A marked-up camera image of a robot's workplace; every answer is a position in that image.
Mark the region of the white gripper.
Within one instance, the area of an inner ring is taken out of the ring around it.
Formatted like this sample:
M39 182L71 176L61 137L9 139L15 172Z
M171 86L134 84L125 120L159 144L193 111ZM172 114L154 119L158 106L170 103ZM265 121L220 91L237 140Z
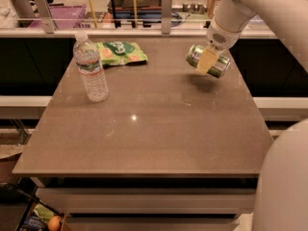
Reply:
M225 24L213 19L206 33L206 39L213 46L207 46L200 55L196 71L205 75L219 57L217 51L230 49L239 39L243 27L239 23L227 21Z

